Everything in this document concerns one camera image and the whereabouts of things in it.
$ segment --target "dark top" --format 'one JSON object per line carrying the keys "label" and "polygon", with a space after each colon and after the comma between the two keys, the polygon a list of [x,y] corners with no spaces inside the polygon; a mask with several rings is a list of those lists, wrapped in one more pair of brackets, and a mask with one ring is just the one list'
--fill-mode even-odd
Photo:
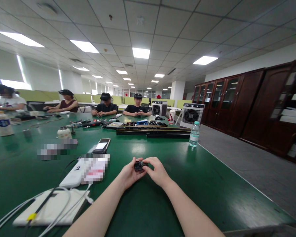
{"label": "dark top", "polygon": [[125,109],[125,111],[130,112],[130,113],[135,113],[135,112],[144,112],[144,113],[148,113],[148,108],[144,107],[144,106],[139,106],[136,107],[135,105],[129,105],[127,106],[127,108]]}
{"label": "dark top", "polygon": [[112,103],[110,103],[110,105],[109,106],[106,106],[105,104],[98,104],[97,106],[96,106],[96,108],[95,108],[95,110],[97,111],[97,112],[111,112],[111,111],[113,111],[113,110],[116,110],[117,111],[117,105],[116,104],[112,104]]}
{"label": "dark top", "polygon": [[[68,104],[65,102],[65,100],[62,100],[60,102],[60,109],[64,109],[64,108],[68,108],[70,105],[72,105],[72,103],[75,102],[75,100],[70,101]],[[78,106],[72,108],[71,110],[69,110],[70,112],[74,112],[76,113],[78,111]]]}

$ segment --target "black t-shirt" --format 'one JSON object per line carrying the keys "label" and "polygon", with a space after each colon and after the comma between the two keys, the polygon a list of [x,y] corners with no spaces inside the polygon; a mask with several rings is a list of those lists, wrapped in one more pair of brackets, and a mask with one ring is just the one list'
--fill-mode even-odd
{"label": "black t-shirt", "polygon": [[135,105],[129,105],[127,106],[127,108],[125,109],[125,111],[130,112],[130,113],[135,113],[135,112],[144,112],[144,113],[148,113],[148,108],[144,107],[144,106],[139,106],[136,107]]}
{"label": "black t-shirt", "polygon": [[96,111],[98,112],[111,112],[113,110],[117,111],[117,105],[116,104],[110,104],[109,106],[106,106],[105,104],[98,104],[95,108]]}

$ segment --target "person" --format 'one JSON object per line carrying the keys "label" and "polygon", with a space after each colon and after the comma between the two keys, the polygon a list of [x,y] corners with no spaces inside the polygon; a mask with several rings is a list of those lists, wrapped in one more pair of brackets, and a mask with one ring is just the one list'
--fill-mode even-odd
{"label": "person", "polygon": [[101,102],[103,103],[98,104],[94,110],[91,111],[93,116],[102,117],[103,115],[113,115],[117,114],[117,105],[111,103],[111,95],[109,93],[102,93]]}
{"label": "person", "polygon": [[70,111],[76,113],[78,111],[78,102],[73,99],[73,93],[70,90],[64,89],[58,91],[64,98],[57,106],[46,106],[44,109],[49,109],[47,113]]}
{"label": "person", "polygon": [[134,105],[128,105],[125,111],[123,112],[124,115],[130,115],[130,116],[150,116],[151,113],[148,111],[148,107],[141,106],[142,101],[142,95],[136,93],[134,95],[135,104]]}
{"label": "person", "polygon": [[25,99],[17,96],[13,88],[0,84],[0,97],[0,110],[27,111]]}
{"label": "person", "polygon": [[[135,161],[151,164],[154,169],[144,166],[144,171],[136,172]],[[97,200],[75,221],[63,237],[105,236],[112,216],[123,193],[145,174],[159,185],[170,199],[185,236],[218,237],[224,234],[206,214],[169,177],[157,157],[135,159],[127,164],[97,198]]]}

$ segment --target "green tabletop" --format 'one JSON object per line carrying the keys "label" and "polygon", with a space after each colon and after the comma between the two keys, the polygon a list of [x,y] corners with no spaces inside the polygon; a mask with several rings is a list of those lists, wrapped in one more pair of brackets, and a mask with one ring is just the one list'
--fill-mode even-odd
{"label": "green tabletop", "polygon": [[[102,182],[91,186],[91,197],[98,198],[133,156],[158,157],[170,177],[209,216],[222,231],[262,229],[283,224],[296,225],[269,198],[224,165],[202,146],[192,148],[188,139],[147,139],[146,136],[116,135],[114,130],[75,129],[79,142],[76,150],[59,160],[42,161],[37,150],[50,144],[60,126],[69,121],[92,119],[91,114],[70,113],[62,120],[26,121],[13,125],[15,135],[0,137],[0,219],[25,200],[54,187],[64,167],[74,158],[86,154],[101,138],[111,138],[111,155]],[[139,121],[122,115],[121,122]],[[23,129],[30,129],[32,139],[25,139]],[[86,185],[79,187],[85,190]],[[13,227],[15,215],[0,230],[0,236],[23,236],[23,227]],[[44,227],[32,227],[28,236],[38,236]],[[68,227],[55,227],[48,236],[62,236]],[[149,175],[122,196],[107,231],[107,236],[184,236],[170,200]]]}

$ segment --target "floor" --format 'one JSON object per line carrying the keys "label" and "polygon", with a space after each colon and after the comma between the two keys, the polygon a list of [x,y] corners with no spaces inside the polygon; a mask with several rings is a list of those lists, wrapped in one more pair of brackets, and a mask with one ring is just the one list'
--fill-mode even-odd
{"label": "floor", "polygon": [[208,126],[200,130],[205,149],[296,219],[296,164]]}

